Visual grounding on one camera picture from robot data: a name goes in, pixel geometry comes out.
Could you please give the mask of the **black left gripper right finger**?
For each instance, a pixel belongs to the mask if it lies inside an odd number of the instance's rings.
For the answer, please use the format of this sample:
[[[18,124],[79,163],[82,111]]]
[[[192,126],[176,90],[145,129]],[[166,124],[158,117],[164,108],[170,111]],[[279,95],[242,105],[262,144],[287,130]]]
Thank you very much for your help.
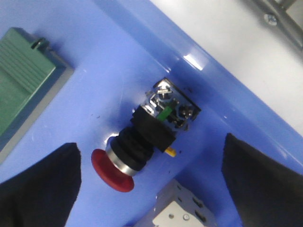
[[[231,133],[222,174],[244,227],[301,227],[303,176]]]

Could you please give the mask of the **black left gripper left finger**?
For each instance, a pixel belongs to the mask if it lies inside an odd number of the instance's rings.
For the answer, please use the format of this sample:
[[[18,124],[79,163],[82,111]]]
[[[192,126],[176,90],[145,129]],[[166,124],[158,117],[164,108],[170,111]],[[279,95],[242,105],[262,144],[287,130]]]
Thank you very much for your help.
[[[63,227],[81,186],[81,155],[65,143],[0,184],[2,227]]]

